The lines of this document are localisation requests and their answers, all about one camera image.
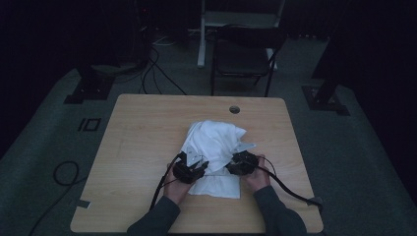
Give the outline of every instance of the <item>chair leg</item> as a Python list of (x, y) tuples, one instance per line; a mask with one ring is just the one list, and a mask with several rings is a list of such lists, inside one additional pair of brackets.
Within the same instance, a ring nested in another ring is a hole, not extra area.
[(270, 81), (272, 79), (272, 73), (269, 73), (268, 76), (268, 83), (267, 83), (267, 88), (265, 89), (265, 97), (268, 97), (268, 93), (269, 93), (269, 87), (270, 87)]
[(214, 60), (211, 63), (211, 74), (210, 74), (210, 86), (211, 86), (211, 95), (214, 95), (214, 77), (215, 77), (215, 68)]

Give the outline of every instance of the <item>cable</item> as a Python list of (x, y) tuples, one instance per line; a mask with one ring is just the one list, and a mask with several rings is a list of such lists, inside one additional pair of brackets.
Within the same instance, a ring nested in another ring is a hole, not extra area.
[(128, 78), (128, 79), (125, 79), (125, 80), (117, 80), (117, 81), (114, 81), (114, 83), (113, 83), (113, 84), (123, 84), (123, 83), (128, 83), (128, 82), (130, 82), (130, 81), (134, 80), (135, 78), (137, 78), (138, 76), (140, 76), (142, 73), (143, 73), (143, 72), (140, 72), (138, 75), (134, 75), (134, 76), (132, 76), (131, 78)]
[(172, 159), (172, 161), (171, 161), (171, 163), (169, 164), (168, 168), (166, 168), (165, 174), (163, 174), (163, 175), (162, 175), (162, 178), (160, 178), (159, 184), (157, 185), (157, 188), (156, 188), (156, 190), (155, 190), (155, 193), (153, 194), (152, 203), (150, 204), (150, 208), (149, 208), (149, 210), (152, 210), (152, 209), (153, 209), (153, 207), (155, 206), (155, 204), (156, 204), (156, 199), (157, 199), (157, 196), (159, 195), (160, 189), (162, 189), (162, 187), (163, 187), (163, 186), (165, 186), (165, 185), (167, 185), (167, 184), (170, 184), (170, 183), (172, 183), (172, 182), (174, 182), (174, 181), (176, 180), (176, 179), (175, 179), (175, 180), (173, 180), (173, 181), (171, 181), (171, 182), (168, 182), (168, 183), (166, 183), (166, 184), (163, 184), (163, 182), (165, 182), (165, 178), (166, 178), (166, 176), (168, 175), (169, 170), (172, 168), (172, 166), (174, 165), (175, 161), (176, 161), (178, 158), (179, 158), (179, 155), (176, 155), (176, 156), (174, 157), (174, 159)]
[(156, 53), (156, 59), (155, 59), (155, 61), (151, 60), (150, 58), (149, 58), (149, 60), (151, 61), (152, 64), (149, 66), (149, 68), (147, 69), (147, 71), (145, 72), (145, 74), (141, 77), (142, 85), (139, 88), (139, 93), (141, 93), (141, 89), (144, 89), (144, 94), (148, 94), (147, 88), (145, 87), (145, 81), (147, 79), (147, 75), (148, 75), (149, 71), (150, 70), (153, 70), (153, 66), (159, 60), (159, 53)]
[(155, 69), (154, 68), (152, 68), (152, 73), (153, 73), (153, 83), (155, 84), (155, 87), (156, 87), (157, 91), (159, 91), (159, 94), (162, 94), (162, 91), (159, 89), (159, 86), (157, 85), (157, 82), (156, 82), (156, 76), (155, 76)]
[(266, 160), (270, 164), (270, 166), (272, 166), (273, 174), (276, 175), (275, 167), (273, 167), (273, 164), (263, 156), (258, 155), (258, 157)]
[(160, 38), (157, 41), (153, 42), (152, 45), (155, 45), (155, 46), (171, 46), (171, 45), (174, 45), (175, 43), (177, 43), (177, 41), (173, 41), (173, 42), (170, 42), (170, 43), (164, 43), (164, 44), (159, 43), (160, 41), (163, 41), (166, 38), (168, 38), (168, 36), (163, 36), (162, 38)]
[(296, 198), (296, 199), (298, 199), (298, 200), (301, 200), (301, 201), (303, 201), (303, 202), (305, 202), (305, 203), (307, 203), (307, 204), (310, 204), (310, 205), (314, 205), (314, 206), (316, 206), (316, 207), (318, 207), (319, 208), (319, 212), (322, 212), (322, 209), (323, 209), (323, 205), (322, 204), (320, 204), (320, 203), (317, 203), (317, 202), (315, 202), (315, 201), (312, 201), (312, 200), (308, 200), (308, 199), (306, 199), (306, 198), (304, 198), (304, 197), (301, 197), (301, 196), (299, 196), (299, 195), (297, 195), (297, 194), (295, 194), (294, 192), (292, 192), (290, 189), (288, 189), (288, 187), (286, 187), (285, 185), (284, 185), (284, 183), (282, 183), (282, 181), (280, 180), (280, 179), (278, 179), (278, 177), (276, 176), (276, 175), (274, 175), (273, 173), (271, 173), (270, 171), (268, 171), (267, 169), (265, 169), (265, 168), (262, 168), (261, 166), (259, 166), (259, 165), (254, 165), (254, 164), (252, 164), (251, 162), (249, 162), (249, 161), (246, 161), (246, 160), (244, 160), (243, 162), (245, 162), (245, 163), (247, 163), (247, 164), (249, 164), (249, 165), (251, 165), (251, 166), (254, 166), (254, 167), (256, 167), (256, 168), (258, 168), (258, 169), (261, 169), (261, 170), (263, 170), (263, 171), (265, 171), (265, 173), (267, 173), (273, 180), (275, 180), (276, 181), (276, 183), (278, 183), (278, 185), (287, 193), (287, 194), (289, 194), (289, 195), (291, 195), (292, 197), (294, 197), (294, 198)]
[[(151, 48), (154, 52), (156, 52), (156, 55), (158, 56), (158, 58), (159, 58), (159, 52), (158, 51), (156, 51), (156, 49), (154, 49), (153, 47)], [(150, 59), (149, 58), (149, 60), (153, 63), (153, 65), (155, 65), (156, 66), (156, 68), (162, 73), (162, 75), (172, 84), (172, 85), (174, 85), (175, 87), (177, 87), (184, 95), (187, 95), (187, 93), (185, 93), (171, 78), (169, 78), (166, 74), (165, 74), (165, 72), (156, 64), (156, 62), (153, 62), (153, 60), (152, 59)]]
[[(73, 180), (70, 183), (63, 183), (61, 181), (58, 180), (58, 178), (56, 177), (59, 168), (61, 168), (61, 166), (65, 165), (65, 164), (73, 164), (76, 167), (76, 174), (73, 177)], [(57, 183), (60, 186), (66, 186), (68, 187), (64, 193), (62, 193), (62, 195), (42, 214), (42, 216), (37, 220), (36, 224), (33, 226), (33, 228), (31, 229), (29, 236), (33, 234), (34, 230), (36, 229), (37, 225), (40, 223), (40, 221), (42, 221), (42, 219), (49, 214), (49, 212), (65, 197), (65, 195), (68, 194), (68, 192), (70, 192), (71, 188), (73, 188), (74, 185), (80, 184), (83, 181), (87, 180), (87, 177), (81, 179), (81, 180), (77, 180), (79, 177), (79, 173), (80, 173), (80, 167), (78, 165), (77, 162), (72, 161), (72, 160), (68, 160), (68, 161), (64, 161), (62, 163), (60, 163), (58, 166), (55, 167), (54, 171), (53, 171), (53, 179), (55, 181), (55, 183)]]

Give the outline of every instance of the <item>person's left hand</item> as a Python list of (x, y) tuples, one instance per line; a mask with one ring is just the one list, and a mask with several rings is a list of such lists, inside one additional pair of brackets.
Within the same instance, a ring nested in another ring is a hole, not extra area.
[(172, 173), (172, 169), (174, 165), (175, 164), (172, 165), (172, 167), (168, 171), (168, 174), (166, 175), (166, 178), (165, 178), (166, 185), (163, 187), (163, 196), (170, 199), (172, 202), (174, 202), (176, 205), (179, 206), (184, 201), (185, 197), (187, 197), (188, 191), (191, 189), (194, 183), (185, 184), (179, 180), (175, 180), (176, 178), (174, 174)]

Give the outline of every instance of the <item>gray carpet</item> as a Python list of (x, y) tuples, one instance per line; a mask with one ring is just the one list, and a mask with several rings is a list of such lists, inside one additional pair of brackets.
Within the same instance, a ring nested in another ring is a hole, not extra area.
[[(166, 40), (160, 43), (170, 44)], [(314, 39), (288, 39), (278, 54), (278, 70), (269, 92), (269, 96), (286, 101), (313, 190), (324, 200), (325, 233), (416, 235), (416, 206), (397, 178), (354, 93), (348, 88), (337, 89), (351, 116), (309, 110), (301, 86), (321, 84), (310, 78), (326, 45)], [(154, 48), (160, 56), (157, 64), (187, 94), (209, 95), (210, 43), (203, 69), (197, 68), (197, 40), (192, 40), (187, 48), (177, 44)], [(79, 179), (89, 175), (118, 95), (138, 93), (141, 87), (141, 76), (120, 76), (107, 100), (63, 104), (79, 79), (73, 70), (56, 84), (1, 159), (0, 235), (28, 235), (41, 215), (66, 191), (52, 177), (59, 163), (77, 161)], [(181, 94), (157, 70), (155, 82), (164, 94)], [(215, 94), (263, 96), (265, 84), (260, 82), (253, 88), (251, 82), (225, 80), (218, 84)], [(152, 71), (148, 73), (146, 89), (148, 93), (158, 93)], [(97, 131), (79, 131), (83, 119), (96, 118), (101, 119)], [(58, 178), (70, 182), (74, 174), (75, 168), (67, 166)], [(74, 202), (84, 184), (76, 185), (65, 195), (38, 224), (34, 235), (75, 235), (70, 223), (76, 209)]]

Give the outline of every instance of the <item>towel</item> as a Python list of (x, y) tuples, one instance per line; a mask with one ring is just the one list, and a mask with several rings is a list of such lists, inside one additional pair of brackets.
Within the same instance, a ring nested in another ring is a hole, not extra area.
[(191, 195), (210, 195), (220, 198), (240, 198), (239, 176), (225, 168), (233, 153), (252, 148), (240, 139), (246, 130), (233, 124), (200, 121), (191, 125), (181, 150), (187, 153), (187, 165), (209, 161), (206, 174), (190, 189)]

